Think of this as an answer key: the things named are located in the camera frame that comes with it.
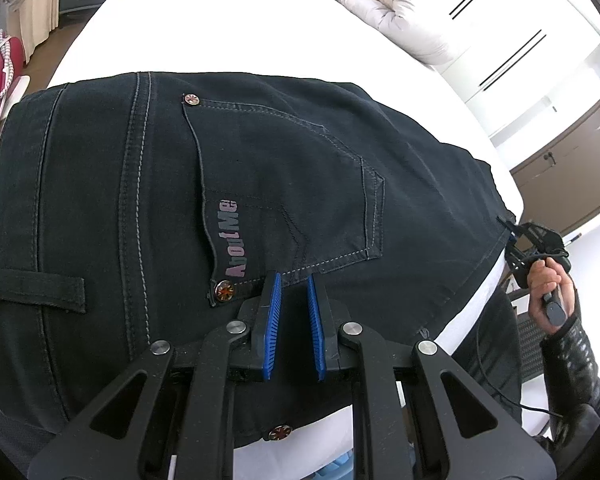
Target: dark denim jeans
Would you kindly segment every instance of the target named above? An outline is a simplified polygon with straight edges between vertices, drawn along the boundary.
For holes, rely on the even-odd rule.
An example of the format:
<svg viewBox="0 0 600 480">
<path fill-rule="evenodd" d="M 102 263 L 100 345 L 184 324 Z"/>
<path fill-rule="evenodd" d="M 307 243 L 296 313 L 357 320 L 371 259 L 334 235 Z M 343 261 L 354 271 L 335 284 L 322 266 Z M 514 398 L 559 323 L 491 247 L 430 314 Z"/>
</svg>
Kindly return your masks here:
<svg viewBox="0 0 600 480">
<path fill-rule="evenodd" d="M 38 92 L 0 140 L 0 410 L 28 456 L 149 342 L 199 340 L 275 269 L 276 371 L 238 388 L 236 444 L 308 424 L 350 399 L 315 379 L 309 273 L 387 339 L 435 338 L 504 248 L 498 215 L 488 164 L 352 84 L 141 73 Z"/>
</svg>

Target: human hand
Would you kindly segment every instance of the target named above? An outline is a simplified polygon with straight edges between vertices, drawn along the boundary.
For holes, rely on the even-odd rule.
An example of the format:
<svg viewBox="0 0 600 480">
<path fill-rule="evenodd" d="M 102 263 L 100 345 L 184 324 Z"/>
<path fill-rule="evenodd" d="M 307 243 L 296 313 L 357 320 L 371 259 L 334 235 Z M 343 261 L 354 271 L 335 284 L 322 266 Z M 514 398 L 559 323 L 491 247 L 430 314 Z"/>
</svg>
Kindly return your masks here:
<svg viewBox="0 0 600 480">
<path fill-rule="evenodd" d="M 529 286 L 529 316 L 543 332 L 549 335 L 555 334 L 560 330 L 560 327 L 549 322 L 546 311 L 542 306 L 542 297 L 560 286 L 558 291 L 560 292 L 562 308 L 569 317 L 573 314 L 576 304 L 576 295 L 571 278 L 564 272 L 561 264 L 553 258 L 547 258 L 546 261 L 538 260 L 534 262 L 526 277 L 526 283 Z"/>
</svg>

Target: rivet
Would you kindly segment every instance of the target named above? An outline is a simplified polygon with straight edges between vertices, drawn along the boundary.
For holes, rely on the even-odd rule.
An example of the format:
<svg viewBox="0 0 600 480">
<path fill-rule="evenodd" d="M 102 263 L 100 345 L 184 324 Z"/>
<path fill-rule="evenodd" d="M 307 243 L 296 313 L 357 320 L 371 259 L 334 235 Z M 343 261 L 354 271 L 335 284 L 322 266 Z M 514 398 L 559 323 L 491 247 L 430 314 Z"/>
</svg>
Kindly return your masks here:
<svg viewBox="0 0 600 480">
<path fill-rule="evenodd" d="M 166 354 L 171 349 L 171 345 L 168 341 L 160 339 L 159 341 L 154 341 L 150 346 L 150 349 L 152 354 L 162 355 Z"/>
<path fill-rule="evenodd" d="M 360 323 L 349 321 L 342 326 L 342 331 L 349 335 L 360 335 L 362 334 L 362 325 L 360 325 Z"/>
<path fill-rule="evenodd" d="M 281 426 L 276 426 L 273 430 L 269 431 L 269 440 L 283 440 L 287 438 L 293 428 L 288 424 L 282 424 Z"/>
<path fill-rule="evenodd" d="M 229 280 L 222 280 L 222 282 L 216 285 L 215 293 L 216 300 L 222 301 L 223 303 L 229 301 L 234 297 L 234 284 Z"/>
<path fill-rule="evenodd" d="M 433 341 L 420 341 L 418 343 L 418 350 L 424 355 L 433 355 L 438 351 L 438 345 Z"/>
<path fill-rule="evenodd" d="M 195 106 L 200 104 L 200 98 L 195 94 L 187 94 L 184 96 L 184 102 L 190 106 Z"/>
</svg>

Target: bed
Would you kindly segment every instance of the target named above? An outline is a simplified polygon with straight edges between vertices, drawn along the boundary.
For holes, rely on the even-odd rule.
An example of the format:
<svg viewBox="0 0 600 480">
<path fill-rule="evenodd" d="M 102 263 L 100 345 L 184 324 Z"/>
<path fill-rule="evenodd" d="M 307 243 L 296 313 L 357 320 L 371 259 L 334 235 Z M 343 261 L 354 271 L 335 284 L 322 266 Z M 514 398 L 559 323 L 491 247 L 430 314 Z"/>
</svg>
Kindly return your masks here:
<svg viewBox="0 0 600 480">
<path fill-rule="evenodd" d="M 335 0 L 107 0 L 49 86 L 126 72 L 250 72 L 353 82 L 441 142 L 491 165 L 507 208 L 520 196 L 487 135 L 451 87 Z M 451 353 L 474 325 L 504 268 L 486 276 L 436 339 Z M 350 408 L 280 442 L 236 450 L 236 479 L 299 480 L 352 447 Z"/>
</svg>

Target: black metal bracket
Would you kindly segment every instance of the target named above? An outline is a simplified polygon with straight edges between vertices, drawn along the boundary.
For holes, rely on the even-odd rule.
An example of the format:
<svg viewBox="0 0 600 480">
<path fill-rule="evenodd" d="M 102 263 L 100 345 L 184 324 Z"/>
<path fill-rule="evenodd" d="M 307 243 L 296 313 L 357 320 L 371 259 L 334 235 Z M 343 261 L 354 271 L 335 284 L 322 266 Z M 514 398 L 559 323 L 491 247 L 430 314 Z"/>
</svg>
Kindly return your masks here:
<svg viewBox="0 0 600 480">
<path fill-rule="evenodd" d="M 185 361 L 174 365 L 176 350 L 155 342 L 35 457 L 29 479 L 230 480 L 234 384 L 264 378 L 260 339 L 274 276 L 260 298 L 243 303 L 238 319 L 205 337 L 195 360 L 187 346 L 186 361 L 195 361 L 188 383 Z M 321 275 L 311 283 L 324 380 L 352 388 L 356 480 L 555 480 L 551 457 L 442 348 L 387 342 L 328 298 Z M 124 392 L 138 378 L 133 400 Z M 415 428 L 415 466 L 397 380 Z M 98 420 L 121 395 L 130 404 L 129 424 L 107 434 Z"/>
</svg>

